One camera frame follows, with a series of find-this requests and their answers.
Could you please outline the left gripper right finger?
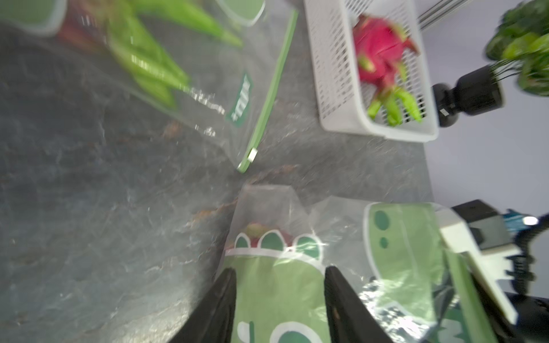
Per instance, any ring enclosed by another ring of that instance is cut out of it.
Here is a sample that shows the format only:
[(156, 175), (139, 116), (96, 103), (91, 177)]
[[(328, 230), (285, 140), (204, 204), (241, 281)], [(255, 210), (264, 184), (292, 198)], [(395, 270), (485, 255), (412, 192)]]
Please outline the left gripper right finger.
[(337, 267), (325, 270), (324, 286), (332, 342), (392, 343)]

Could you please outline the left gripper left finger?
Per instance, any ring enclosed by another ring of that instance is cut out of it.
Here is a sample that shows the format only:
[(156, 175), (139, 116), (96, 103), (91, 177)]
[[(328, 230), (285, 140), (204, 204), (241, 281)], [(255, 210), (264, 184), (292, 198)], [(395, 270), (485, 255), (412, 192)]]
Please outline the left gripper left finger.
[(169, 343), (231, 342), (237, 300), (237, 273), (225, 269)]

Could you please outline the zip-top bag green print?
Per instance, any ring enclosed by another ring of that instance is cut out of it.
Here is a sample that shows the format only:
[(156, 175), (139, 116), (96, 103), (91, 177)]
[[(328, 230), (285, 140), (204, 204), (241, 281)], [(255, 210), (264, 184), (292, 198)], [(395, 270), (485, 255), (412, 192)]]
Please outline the zip-top bag green print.
[(68, 1), (3, 1), (1, 25), (84, 62), (182, 121), (245, 172), (277, 95), (298, 13), (288, 1), (86, 1), (107, 51), (56, 37)]
[[(230, 248), (248, 224), (293, 236), (284, 251)], [(433, 203), (328, 197), (306, 209), (292, 187), (249, 185), (220, 269), (237, 273), (233, 342), (328, 342), (325, 270), (337, 267), (394, 342), (495, 342), (464, 259)]]

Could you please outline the pink dragon fruit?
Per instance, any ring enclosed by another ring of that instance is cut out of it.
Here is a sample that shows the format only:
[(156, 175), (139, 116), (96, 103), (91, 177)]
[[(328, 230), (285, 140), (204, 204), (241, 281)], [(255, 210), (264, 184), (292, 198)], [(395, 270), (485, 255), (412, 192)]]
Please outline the pink dragon fruit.
[(293, 245), (293, 236), (279, 227), (260, 223), (248, 224), (234, 239), (230, 248), (259, 248), (284, 251)]
[(360, 14), (353, 27), (353, 43), (357, 71), (362, 83), (375, 86), (376, 92), (367, 108), (367, 115), (375, 119), (382, 108), (387, 123), (396, 127), (403, 123), (404, 108), (415, 121), (423, 120), (415, 97), (397, 85), (396, 78), (407, 81), (407, 67), (403, 62), (406, 49), (419, 54), (417, 44), (400, 24), (370, 14)]

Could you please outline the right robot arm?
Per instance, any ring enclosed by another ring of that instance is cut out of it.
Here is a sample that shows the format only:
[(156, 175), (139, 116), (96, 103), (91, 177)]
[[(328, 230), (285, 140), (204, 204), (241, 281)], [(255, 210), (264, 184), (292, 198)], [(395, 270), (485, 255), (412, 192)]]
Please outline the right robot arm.
[(488, 324), (492, 333), (496, 336), (496, 342), (547, 342), (548, 341), (548, 299), (543, 297), (531, 297), (529, 284), (534, 281), (535, 275), (531, 271), (531, 265), (535, 259), (530, 253), (530, 244), (533, 240), (548, 230), (548, 215), (539, 218), (538, 223), (529, 230), (519, 232), (514, 243), (520, 249), (520, 254), (512, 256), (509, 260), (513, 263), (511, 284), (516, 291), (508, 294), (506, 299), (517, 311), (518, 319), (511, 324), (500, 313), (496, 303), (489, 297), (478, 281), (474, 285), (483, 309), (488, 315)]

